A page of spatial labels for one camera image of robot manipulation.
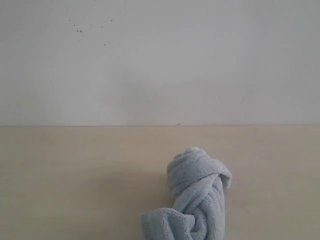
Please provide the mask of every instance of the light blue towel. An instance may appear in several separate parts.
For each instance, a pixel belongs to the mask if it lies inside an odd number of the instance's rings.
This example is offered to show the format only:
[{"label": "light blue towel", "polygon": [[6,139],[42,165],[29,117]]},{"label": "light blue towel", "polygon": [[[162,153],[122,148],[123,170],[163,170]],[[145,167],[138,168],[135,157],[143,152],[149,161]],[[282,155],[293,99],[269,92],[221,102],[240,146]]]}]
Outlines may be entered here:
[{"label": "light blue towel", "polygon": [[175,202],[141,217],[144,240],[223,240],[224,187],[232,175],[203,149],[190,147],[167,166],[167,183]]}]

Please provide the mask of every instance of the twisted towel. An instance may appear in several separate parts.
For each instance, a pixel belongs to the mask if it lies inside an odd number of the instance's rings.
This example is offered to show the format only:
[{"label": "twisted towel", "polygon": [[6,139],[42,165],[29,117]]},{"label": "twisted towel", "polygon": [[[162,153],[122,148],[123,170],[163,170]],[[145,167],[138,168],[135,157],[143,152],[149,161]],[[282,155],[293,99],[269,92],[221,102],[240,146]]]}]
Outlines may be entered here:
[{"label": "twisted towel", "polygon": [[167,183],[175,202],[141,216],[144,240],[222,240],[225,197],[232,175],[203,149],[190,147],[167,166]]}]

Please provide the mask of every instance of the beige tabletop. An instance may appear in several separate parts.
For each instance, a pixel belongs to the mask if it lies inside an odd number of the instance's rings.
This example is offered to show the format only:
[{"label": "beige tabletop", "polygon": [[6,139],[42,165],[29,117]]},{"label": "beige tabletop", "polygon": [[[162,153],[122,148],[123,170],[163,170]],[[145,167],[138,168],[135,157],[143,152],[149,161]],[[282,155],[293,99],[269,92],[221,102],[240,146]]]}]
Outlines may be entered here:
[{"label": "beige tabletop", "polygon": [[226,240],[320,239],[320,126],[0,128],[0,239],[140,240],[192,146],[233,174]]}]

